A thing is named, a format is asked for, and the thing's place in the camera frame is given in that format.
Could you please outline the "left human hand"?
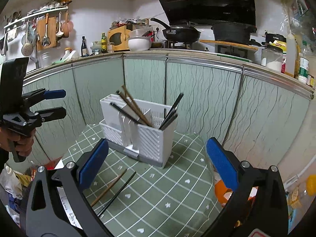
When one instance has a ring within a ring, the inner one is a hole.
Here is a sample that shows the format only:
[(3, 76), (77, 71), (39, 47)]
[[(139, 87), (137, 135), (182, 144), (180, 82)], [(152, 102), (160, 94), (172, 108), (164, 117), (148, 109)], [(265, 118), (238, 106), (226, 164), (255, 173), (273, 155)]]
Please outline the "left human hand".
[(36, 133), (36, 129), (32, 130), (28, 137), (20, 136), (19, 134), (8, 130), (5, 127), (1, 127), (1, 148), (5, 151), (10, 151), (8, 141), (12, 141), (16, 143), (16, 151), (19, 155), (23, 157), (29, 156), (32, 151), (32, 146), (34, 144), (34, 135)]

